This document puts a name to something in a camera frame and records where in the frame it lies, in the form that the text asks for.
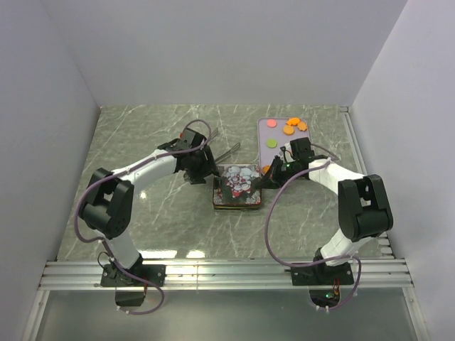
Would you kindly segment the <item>gold cookie tin base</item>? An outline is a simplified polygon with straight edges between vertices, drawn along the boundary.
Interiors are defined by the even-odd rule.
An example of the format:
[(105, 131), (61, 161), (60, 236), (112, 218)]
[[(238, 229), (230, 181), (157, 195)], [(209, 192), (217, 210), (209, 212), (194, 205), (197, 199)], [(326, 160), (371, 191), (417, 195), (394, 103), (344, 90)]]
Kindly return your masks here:
[(226, 212), (249, 212), (249, 211), (258, 211), (260, 210), (261, 205), (214, 205), (213, 209), (216, 211), (226, 211)]

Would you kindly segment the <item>lavender plastic tray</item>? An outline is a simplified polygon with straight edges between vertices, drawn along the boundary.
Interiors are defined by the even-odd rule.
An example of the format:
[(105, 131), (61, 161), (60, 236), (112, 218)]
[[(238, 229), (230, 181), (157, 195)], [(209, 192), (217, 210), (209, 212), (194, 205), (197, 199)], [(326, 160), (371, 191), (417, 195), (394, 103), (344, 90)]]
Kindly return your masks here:
[[(267, 126), (267, 120), (274, 119), (277, 122), (277, 126), (269, 128)], [(279, 148), (287, 143), (290, 143), (291, 152), (294, 160), (303, 156), (309, 157), (309, 163), (316, 159), (316, 153), (312, 148), (310, 142), (309, 125), (306, 131), (300, 131), (297, 126), (294, 127), (294, 134), (288, 136), (284, 134), (283, 127), (287, 124), (290, 118), (266, 118), (262, 117), (257, 122), (257, 140), (259, 148), (259, 166), (271, 166), (274, 157), (279, 153)], [(275, 139), (277, 141), (276, 148), (268, 148), (266, 145), (267, 139)]]

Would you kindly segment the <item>metal tongs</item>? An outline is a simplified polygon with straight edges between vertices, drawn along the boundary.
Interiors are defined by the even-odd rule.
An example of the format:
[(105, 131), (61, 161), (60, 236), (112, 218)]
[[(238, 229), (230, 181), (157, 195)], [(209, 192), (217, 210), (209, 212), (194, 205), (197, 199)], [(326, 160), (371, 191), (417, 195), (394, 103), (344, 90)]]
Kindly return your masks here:
[(238, 152), (241, 147), (240, 142), (232, 144), (228, 141), (224, 141), (224, 138), (225, 136), (219, 132), (219, 128), (213, 129), (208, 145), (213, 152), (216, 163), (221, 163), (222, 161), (229, 159)]

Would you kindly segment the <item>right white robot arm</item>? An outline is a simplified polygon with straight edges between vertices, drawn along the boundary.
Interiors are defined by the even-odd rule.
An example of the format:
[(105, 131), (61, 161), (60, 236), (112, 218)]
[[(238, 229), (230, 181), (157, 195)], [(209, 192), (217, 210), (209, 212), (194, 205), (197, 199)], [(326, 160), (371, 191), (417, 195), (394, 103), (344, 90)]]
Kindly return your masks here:
[(339, 286), (360, 281), (350, 262), (370, 240), (389, 231), (393, 216), (383, 180), (340, 166), (328, 149), (316, 154), (318, 145), (308, 138), (295, 139), (281, 148), (255, 189), (276, 189), (280, 195), (299, 178), (329, 189), (338, 197), (338, 229), (316, 250), (311, 263), (286, 264), (293, 286)]

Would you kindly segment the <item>gold tin lid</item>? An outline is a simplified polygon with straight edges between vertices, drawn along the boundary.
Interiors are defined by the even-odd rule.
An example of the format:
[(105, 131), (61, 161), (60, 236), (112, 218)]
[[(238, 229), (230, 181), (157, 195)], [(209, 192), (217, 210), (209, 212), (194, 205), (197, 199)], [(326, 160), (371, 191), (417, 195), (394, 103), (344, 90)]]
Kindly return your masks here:
[(214, 205), (261, 205), (262, 191), (252, 190), (252, 182), (261, 178), (257, 164), (220, 164), (213, 180)]

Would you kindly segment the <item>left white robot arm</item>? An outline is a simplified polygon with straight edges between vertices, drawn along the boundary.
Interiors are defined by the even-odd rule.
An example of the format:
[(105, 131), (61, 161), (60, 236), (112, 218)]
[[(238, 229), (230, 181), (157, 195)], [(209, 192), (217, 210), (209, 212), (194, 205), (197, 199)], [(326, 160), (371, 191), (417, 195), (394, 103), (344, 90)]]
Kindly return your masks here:
[(96, 233), (109, 257), (105, 276), (121, 286), (151, 283), (143, 257), (127, 231), (136, 194), (155, 181), (183, 171), (190, 184), (204, 184), (217, 174), (209, 138), (186, 127), (147, 157), (117, 170), (97, 169), (77, 204), (77, 218)]

